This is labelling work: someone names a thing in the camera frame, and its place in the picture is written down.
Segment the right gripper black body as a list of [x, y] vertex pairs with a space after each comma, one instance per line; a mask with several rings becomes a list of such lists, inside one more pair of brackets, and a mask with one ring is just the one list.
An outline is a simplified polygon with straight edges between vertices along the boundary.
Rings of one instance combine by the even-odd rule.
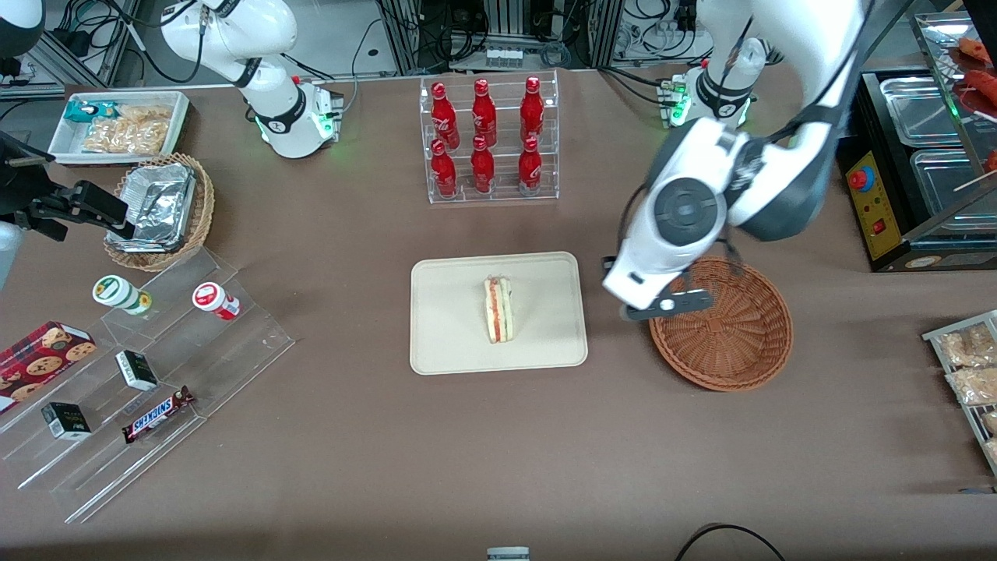
[[55, 192], [47, 170], [55, 157], [7, 132], [1, 132], [1, 145], [1, 216], [6, 217]]

